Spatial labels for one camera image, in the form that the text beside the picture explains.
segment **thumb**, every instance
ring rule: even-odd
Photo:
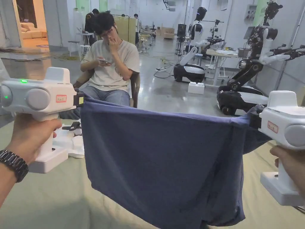
[[[270,150],[270,153],[278,158],[282,158],[288,152],[280,146],[275,146]]]

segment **wristwatch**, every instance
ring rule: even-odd
[[[26,162],[21,157],[8,150],[0,151],[0,163],[5,164],[15,173],[17,183],[21,182],[29,172],[29,167]]]

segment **hand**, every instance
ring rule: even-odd
[[[36,121],[30,114],[18,114],[14,121],[13,135],[7,150],[22,157],[29,165],[38,156],[38,150],[54,131],[62,126],[59,119]]]
[[[100,66],[100,67],[109,67],[109,66],[111,66],[111,64],[107,64],[107,63],[105,63],[105,62],[101,62],[99,59],[104,59],[104,57],[99,57],[98,59],[97,59],[97,61],[98,61],[98,66]]]
[[[287,150],[280,146],[275,146],[270,153],[278,159],[275,160],[275,166],[278,167],[279,159],[281,160],[286,171],[297,169],[299,166],[305,167],[305,151],[304,150]]]
[[[120,42],[117,39],[115,38],[109,39],[109,47],[110,47],[110,52],[112,54],[117,53],[117,51],[119,50],[119,46],[120,46]]]

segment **black clip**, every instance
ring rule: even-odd
[[[73,122],[71,126],[63,126],[63,130],[69,130],[69,131],[74,131],[76,129],[81,128],[81,123],[80,122]]]
[[[83,106],[84,97],[85,94],[83,92],[77,92],[77,94],[74,96],[73,106],[76,106],[77,108]]]

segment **speaker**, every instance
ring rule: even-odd
[[[177,36],[178,37],[185,37],[185,33],[186,33],[186,25],[179,24],[178,25],[178,30],[177,30]]]

